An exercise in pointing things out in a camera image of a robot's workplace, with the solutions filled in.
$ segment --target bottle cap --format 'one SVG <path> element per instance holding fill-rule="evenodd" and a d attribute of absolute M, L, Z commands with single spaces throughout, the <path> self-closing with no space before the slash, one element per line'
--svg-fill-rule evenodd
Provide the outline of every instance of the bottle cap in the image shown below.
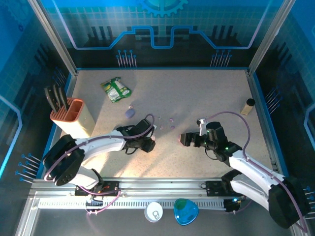
<path fill-rule="evenodd" d="M 246 101 L 246 104 L 252 107 L 253 105 L 255 105 L 255 100 L 250 98 Z"/>
<path fill-rule="evenodd" d="M 148 221 L 155 223 L 163 216 L 163 208 L 159 203 L 152 202 L 145 208 L 144 215 Z"/>

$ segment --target small purple object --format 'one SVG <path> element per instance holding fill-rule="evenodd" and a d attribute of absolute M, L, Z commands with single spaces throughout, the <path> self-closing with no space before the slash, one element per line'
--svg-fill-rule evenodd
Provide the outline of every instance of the small purple object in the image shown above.
<path fill-rule="evenodd" d="M 130 119 L 131 117 L 134 116 L 135 113 L 136 113 L 136 111 L 134 109 L 129 109 L 126 111 L 125 116 L 127 119 Z"/>

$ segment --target gear logo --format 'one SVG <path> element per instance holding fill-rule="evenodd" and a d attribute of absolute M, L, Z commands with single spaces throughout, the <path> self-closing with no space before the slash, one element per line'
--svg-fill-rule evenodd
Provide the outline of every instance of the gear logo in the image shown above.
<path fill-rule="evenodd" d="M 171 16 L 171 13 L 177 14 L 177 11 L 182 10 L 188 0 L 139 0 L 139 3 L 148 14 L 153 13 L 154 16 L 164 17 Z"/>

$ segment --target cable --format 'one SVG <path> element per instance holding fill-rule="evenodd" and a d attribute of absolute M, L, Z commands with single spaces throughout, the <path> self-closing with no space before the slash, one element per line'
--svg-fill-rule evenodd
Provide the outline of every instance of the cable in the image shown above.
<path fill-rule="evenodd" d="M 143 133 L 141 134 L 137 134 L 137 135 L 133 135 L 133 136 L 118 136 L 118 135 L 103 135 L 103 136 L 98 136 L 98 137 L 95 137 L 95 138 L 92 138 L 88 141 L 85 141 L 81 144 L 78 144 L 77 146 L 74 146 L 73 148 L 69 149 L 68 151 L 66 151 L 61 157 L 59 157 L 59 159 L 49 168 L 49 170 L 46 172 L 45 176 L 44 176 L 44 180 L 45 181 L 54 181 L 52 178 L 49 178 L 49 175 L 50 173 L 54 170 L 54 168 L 65 158 L 68 156 L 68 154 L 72 153 L 74 150 L 78 149 L 79 147 L 83 146 L 83 145 L 86 145 L 88 143 L 91 143 L 93 141 L 96 141 L 96 140 L 99 140 L 99 139 L 111 139 L 111 138 L 115 138 L 115 139 L 135 139 L 135 138 L 139 138 L 141 137 L 142 135 L 145 135 L 147 132 L 149 132 L 152 127 L 153 127 L 153 124 L 154 124 L 154 116 L 152 114 L 148 114 L 146 115 L 145 119 L 147 117 L 152 117 L 152 123 L 151 125 L 149 126 L 149 128 L 147 130 L 145 130 Z"/>
<path fill-rule="evenodd" d="M 237 211 L 235 212 L 235 214 L 244 211 L 246 208 L 248 208 L 248 207 L 250 206 L 250 204 L 252 204 L 252 200 L 250 200 L 250 202 L 247 203 L 247 205 L 246 205 L 245 207 L 243 207 L 242 209 L 237 210 Z"/>
<path fill-rule="evenodd" d="M 216 161 L 216 160 L 217 160 L 217 158 L 212 158 L 212 157 L 210 157 L 210 156 L 208 155 L 208 153 L 207 153 L 207 149 L 206 149 L 206 148 L 205 148 L 205 153 L 206 153 L 207 157 L 209 157 L 211 160 L 214 160 L 214 161 Z"/>
<path fill-rule="evenodd" d="M 246 122 L 246 120 L 239 114 L 237 114 L 236 112 L 229 112 L 229 111 L 224 111 L 224 112 L 219 112 L 219 113 L 216 113 L 214 114 L 213 116 L 210 116 L 209 118 L 207 118 L 206 120 L 210 120 L 218 115 L 221 115 L 221 114 L 233 114 L 233 115 L 236 115 L 238 116 L 239 118 L 241 118 L 243 120 L 243 122 L 245 123 L 246 125 L 246 128 L 247 128 L 247 132 L 248 132 L 248 138 L 247 138 L 247 141 L 243 147 L 243 156 L 244 158 L 246 159 L 246 161 L 250 162 L 253 166 L 257 167 L 258 169 L 260 169 L 262 172 L 264 172 L 265 174 L 267 174 L 269 177 L 273 178 L 278 184 L 280 184 L 284 190 L 286 191 L 286 193 L 288 194 L 288 196 L 290 197 L 299 217 L 300 217 L 300 220 L 302 222 L 302 225 L 303 226 L 300 226 L 298 223 L 296 223 L 297 227 L 299 227 L 303 232 L 307 233 L 308 230 L 307 230 L 307 227 L 306 227 L 306 222 L 303 218 L 303 215 L 302 215 L 302 212 L 296 202 L 296 200 L 294 199 L 294 196 L 292 195 L 292 193 L 290 192 L 290 190 L 285 186 L 284 183 L 282 183 L 282 181 L 280 179 L 278 179 L 277 177 L 273 176 L 271 173 L 269 173 L 268 171 L 266 171 L 264 168 L 262 168 L 261 166 L 259 166 L 258 164 L 256 164 L 255 162 L 253 162 L 252 160 L 250 160 L 249 157 L 247 157 L 246 153 L 245 153 L 245 149 L 248 145 L 248 143 L 250 142 L 250 139 L 251 139 L 251 131 L 250 131 L 250 127 L 248 125 L 248 123 Z"/>
<path fill-rule="evenodd" d="M 95 211 L 88 211 L 87 209 L 85 210 L 90 214 L 97 215 L 98 213 L 101 213 L 102 211 L 105 211 L 107 208 L 109 208 L 119 198 L 120 194 L 121 194 L 121 190 L 119 190 L 117 196 L 107 206 L 103 207 L 101 210 L 95 210 Z"/>
<path fill-rule="evenodd" d="M 125 151 L 125 154 L 126 155 L 133 155 L 137 150 L 138 150 L 138 148 L 136 147 L 132 152 L 130 152 L 130 153 L 128 153 L 128 148 L 126 149 L 126 151 Z"/>

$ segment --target blue bowl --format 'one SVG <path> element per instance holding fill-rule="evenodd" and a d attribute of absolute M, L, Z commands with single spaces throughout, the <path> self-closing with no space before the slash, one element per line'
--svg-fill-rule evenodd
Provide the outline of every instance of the blue bowl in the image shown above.
<path fill-rule="evenodd" d="M 188 199 L 177 199 L 174 204 L 175 219 L 180 225 L 188 225 L 196 219 L 198 206 Z"/>

